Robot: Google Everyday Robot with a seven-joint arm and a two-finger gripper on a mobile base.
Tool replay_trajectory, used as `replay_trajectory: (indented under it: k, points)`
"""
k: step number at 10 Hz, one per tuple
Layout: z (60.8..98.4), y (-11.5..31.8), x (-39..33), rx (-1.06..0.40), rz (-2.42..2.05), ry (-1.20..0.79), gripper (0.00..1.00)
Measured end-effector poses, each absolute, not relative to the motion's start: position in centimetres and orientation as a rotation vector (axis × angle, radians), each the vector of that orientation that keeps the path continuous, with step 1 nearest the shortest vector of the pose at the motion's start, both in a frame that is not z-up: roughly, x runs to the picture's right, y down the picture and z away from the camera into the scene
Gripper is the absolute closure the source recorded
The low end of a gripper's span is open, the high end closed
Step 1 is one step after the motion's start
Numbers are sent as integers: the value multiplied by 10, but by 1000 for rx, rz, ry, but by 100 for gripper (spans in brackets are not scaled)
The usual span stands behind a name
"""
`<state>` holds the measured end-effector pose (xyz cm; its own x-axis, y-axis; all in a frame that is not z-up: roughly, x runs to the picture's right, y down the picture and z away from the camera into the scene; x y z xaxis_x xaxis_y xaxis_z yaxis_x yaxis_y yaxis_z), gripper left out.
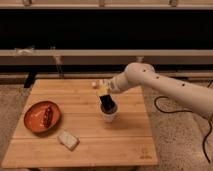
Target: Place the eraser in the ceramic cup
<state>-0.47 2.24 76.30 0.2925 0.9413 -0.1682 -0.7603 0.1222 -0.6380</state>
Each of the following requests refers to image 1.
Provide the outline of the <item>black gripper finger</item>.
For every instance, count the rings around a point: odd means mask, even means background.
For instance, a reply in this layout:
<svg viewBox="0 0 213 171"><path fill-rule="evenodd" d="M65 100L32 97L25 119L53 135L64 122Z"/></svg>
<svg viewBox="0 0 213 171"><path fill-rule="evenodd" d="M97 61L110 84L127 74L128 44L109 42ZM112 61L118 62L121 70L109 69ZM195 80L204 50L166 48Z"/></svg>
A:
<svg viewBox="0 0 213 171"><path fill-rule="evenodd" d="M101 109L104 113L111 113L115 108L115 103L110 95L104 95L100 97Z"/></svg>

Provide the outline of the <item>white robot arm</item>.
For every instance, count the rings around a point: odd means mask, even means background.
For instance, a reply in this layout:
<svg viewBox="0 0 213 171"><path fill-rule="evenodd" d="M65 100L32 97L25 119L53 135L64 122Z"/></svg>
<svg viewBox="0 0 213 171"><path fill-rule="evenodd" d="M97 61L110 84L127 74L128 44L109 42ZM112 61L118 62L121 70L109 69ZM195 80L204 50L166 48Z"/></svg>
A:
<svg viewBox="0 0 213 171"><path fill-rule="evenodd" d="M150 64L130 63L122 73L111 79L100 79L93 87L99 97L105 97L143 85L176 100L208 121L213 120L213 89L157 74Z"/></svg>

